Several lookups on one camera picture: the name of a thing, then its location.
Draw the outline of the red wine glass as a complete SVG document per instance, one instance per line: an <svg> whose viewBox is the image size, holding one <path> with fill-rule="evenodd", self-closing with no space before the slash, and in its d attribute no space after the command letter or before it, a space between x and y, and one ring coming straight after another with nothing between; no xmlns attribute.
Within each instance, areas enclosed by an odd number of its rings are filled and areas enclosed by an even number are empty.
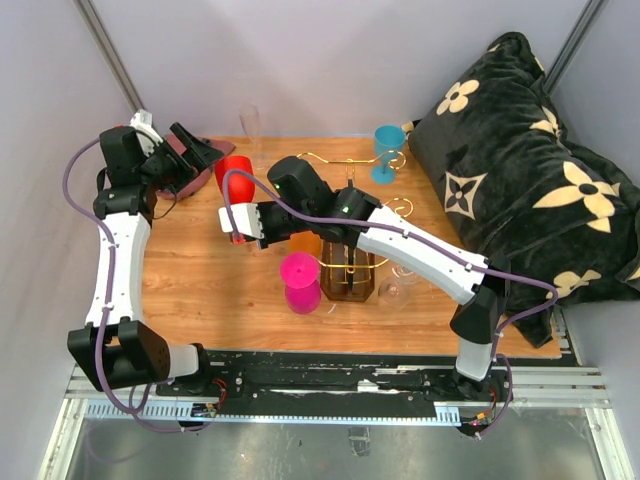
<svg viewBox="0 0 640 480"><path fill-rule="evenodd" d="M249 175L254 173L251 159L243 155L231 155L218 161L214 166L214 175L221 193L223 190L223 180L228 171L237 169L242 170ZM254 201L255 185L243 175L233 174L228 181L228 197L229 204L244 204ZM234 243L243 243L245 241L241 234L234 235L231 229L229 216L226 208L222 206L219 210L219 218L223 231L231 234Z"/></svg>

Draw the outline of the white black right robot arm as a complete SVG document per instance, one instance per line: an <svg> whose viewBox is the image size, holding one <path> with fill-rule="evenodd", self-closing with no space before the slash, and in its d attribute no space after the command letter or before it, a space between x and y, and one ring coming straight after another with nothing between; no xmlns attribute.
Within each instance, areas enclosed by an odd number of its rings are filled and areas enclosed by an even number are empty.
<svg viewBox="0 0 640 480"><path fill-rule="evenodd" d="M330 243L389 259L436 285L458 305L450 322L459 343L454 390L466 400L487 391L495 332L510 288L505 256L460 250L353 185L334 190L295 156L273 165L268 180L278 199L249 209L262 247L311 231Z"/></svg>

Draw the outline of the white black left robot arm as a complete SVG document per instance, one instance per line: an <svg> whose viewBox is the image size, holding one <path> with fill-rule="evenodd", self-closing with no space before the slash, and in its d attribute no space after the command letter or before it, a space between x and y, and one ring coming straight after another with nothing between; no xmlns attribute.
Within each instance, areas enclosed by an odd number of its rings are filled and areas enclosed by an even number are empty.
<svg viewBox="0 0 640 480"><path fill-rule="evenodd" d="M106 130L94 142L105 165L92 208L79 211L99 231L98 271L85 325L69 332L67 348L101 392L176 379L200 396L214 383L201 344L172 345L144 319L143 264L157 193L179 193L224 157L178 122L170 132L182 151L140 120Z"/></svg>

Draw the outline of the clear champagne flute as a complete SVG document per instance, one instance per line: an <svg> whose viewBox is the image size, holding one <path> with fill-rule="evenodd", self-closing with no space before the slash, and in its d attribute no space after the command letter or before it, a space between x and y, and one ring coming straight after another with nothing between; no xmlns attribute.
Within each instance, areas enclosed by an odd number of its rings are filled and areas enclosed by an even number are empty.
<svg viewBox="0 0 640 480"><path fill-rule="evenodd" d="M252 148L252 160L256 170L269 167L270 159L263 148L262 122L258 107L252 103L244 103L239 108L239 119Z"/></svg>

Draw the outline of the orange wine glass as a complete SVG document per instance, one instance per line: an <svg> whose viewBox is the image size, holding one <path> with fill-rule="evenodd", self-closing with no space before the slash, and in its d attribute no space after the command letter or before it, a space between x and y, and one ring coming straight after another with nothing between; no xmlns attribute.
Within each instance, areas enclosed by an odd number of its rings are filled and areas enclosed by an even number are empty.
<svg viewBox="0 0 640 480"><path fill-rule="evenodd" d="M287 245L290 253L302 252L318 257L322 252L323 241L318 235L307 231L292 234Z"/></svg>

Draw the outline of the pink wine glass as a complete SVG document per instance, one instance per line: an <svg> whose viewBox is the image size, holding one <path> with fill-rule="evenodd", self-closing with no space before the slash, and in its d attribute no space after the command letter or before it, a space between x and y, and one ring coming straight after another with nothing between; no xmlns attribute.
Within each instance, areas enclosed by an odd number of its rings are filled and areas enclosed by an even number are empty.
<svg viewBox="0 0 640 480"><path fill-rule="evenodd" d="M281 262L285 299L293 312L308 314L319 306L322 296L319 273L316 258L304 252L291 253Z"/></svg>

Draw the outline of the clear round wine glass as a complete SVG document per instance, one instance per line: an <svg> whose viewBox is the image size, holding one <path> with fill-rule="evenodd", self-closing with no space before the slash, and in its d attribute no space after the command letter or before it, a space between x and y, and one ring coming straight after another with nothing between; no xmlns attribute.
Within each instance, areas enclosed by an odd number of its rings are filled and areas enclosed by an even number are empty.
<svg viewBox="0 0 640 480"><path fill-rule="evenodd" d="M421 277L416 272L394 265L379 284L378 306L385 311L402 309L409 301L412 286L420 281Z"/></svg>

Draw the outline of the blue wine glass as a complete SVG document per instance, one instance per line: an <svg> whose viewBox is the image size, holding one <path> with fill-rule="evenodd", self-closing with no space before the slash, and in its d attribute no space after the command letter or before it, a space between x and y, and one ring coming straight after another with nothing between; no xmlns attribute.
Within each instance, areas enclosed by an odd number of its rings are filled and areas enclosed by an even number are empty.
<svg viewBox="0 0 640 480"><path fill-rule="evenodd" d="M394 125L383 125L374 132L374 150L377 160L371 177L377 184L391 184L396 178L396 169L402 164L400 153L404 149L405 133Z"/></svg>

